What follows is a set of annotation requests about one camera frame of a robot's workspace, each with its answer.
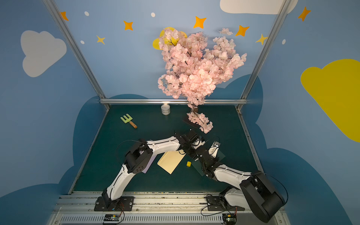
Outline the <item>dark green envelope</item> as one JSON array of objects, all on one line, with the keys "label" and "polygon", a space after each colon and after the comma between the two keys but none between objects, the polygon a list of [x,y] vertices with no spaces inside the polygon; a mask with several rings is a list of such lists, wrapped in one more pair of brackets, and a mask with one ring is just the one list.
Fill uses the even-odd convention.
[{"label": "dark green envelope", "polygon": [[192,166],[200,173],[201,176],[206,176],[210,179],[216,179],[215,178],[215,169],[218,168],[223,163],[220,162],[221,159],[223,159],[225,156],[220,152],[220,157],[217,155],[216,158],[212,157],[212,162],[204,165],[200,163],[199,158],[195,158],[195,160],[192,162]]}]

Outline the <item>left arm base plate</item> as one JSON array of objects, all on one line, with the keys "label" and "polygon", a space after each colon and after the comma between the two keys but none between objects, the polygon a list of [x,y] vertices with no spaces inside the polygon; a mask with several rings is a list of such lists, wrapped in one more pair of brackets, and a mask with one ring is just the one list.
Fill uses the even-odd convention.
[{"label": "left arm base plate", "polygon": [[105,197],[100,196],[96,202],[94,211],[95,212],[130,212],[134,205],[133,196],[124,196],[117,200],[106,200]]}]

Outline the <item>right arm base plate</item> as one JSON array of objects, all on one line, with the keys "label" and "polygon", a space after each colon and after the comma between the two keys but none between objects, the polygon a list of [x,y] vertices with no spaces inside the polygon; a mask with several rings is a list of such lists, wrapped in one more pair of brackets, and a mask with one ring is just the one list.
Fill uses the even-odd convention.
[{"label": "right arm base plate", "polygon": [[239,206],[229,205],[223,197],[206,195],[205,200],[207,203],[207,210],[210,212],[214,211],[245,211],[245,208]]}]

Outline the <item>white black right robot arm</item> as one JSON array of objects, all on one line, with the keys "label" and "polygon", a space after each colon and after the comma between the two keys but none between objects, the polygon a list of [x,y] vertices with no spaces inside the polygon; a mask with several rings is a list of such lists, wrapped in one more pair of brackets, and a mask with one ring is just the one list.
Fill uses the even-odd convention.
[{"label": "white black right robot arm", "polygon": [[206,197],[210,211],[250,210],[260,221],[268,223],[286,204],[264,173],[229,168],[203,147],[196,154],[206,177],[229,185],[218,197]]}]

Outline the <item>purple envelope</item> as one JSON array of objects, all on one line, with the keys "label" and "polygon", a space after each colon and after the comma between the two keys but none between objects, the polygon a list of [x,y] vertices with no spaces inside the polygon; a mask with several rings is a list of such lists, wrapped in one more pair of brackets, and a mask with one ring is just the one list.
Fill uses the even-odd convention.
[{"label": "purple envelope", "polygon": [[147,173],[147,171],[149,170],[150,166],[152,165],[153,161],[156,158],[156,154],[153,154],[147,164],[147,166],[143,169],[142,173]]}]

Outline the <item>cream yellow envelope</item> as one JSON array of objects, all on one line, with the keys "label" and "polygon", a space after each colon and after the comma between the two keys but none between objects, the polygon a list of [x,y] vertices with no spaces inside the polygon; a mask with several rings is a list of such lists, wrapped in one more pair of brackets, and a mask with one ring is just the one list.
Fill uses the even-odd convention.
[{"label": "cream yellow envelope", "polygon": [[183,150],[166,152],[157,162],[157,165],[169,174],[172,174],[185,155]]}]

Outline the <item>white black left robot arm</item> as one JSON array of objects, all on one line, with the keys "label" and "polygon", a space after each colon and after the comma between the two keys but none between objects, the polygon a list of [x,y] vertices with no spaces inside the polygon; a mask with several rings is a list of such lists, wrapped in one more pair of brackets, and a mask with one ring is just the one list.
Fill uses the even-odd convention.
[{"label": "white black left robot arm", "polygon": [[196,149],[205,144],[205,139],[191,130],[186,135],[175,134],[166,139],[145,141],[140,139],[125,155],[124,163],[114,181],[104,189],[96,206],[100,211],[115,211],[120,205],[120,198],[131,179],[141,173],[157,155],[167,152],[183,151],[194,156]]}]

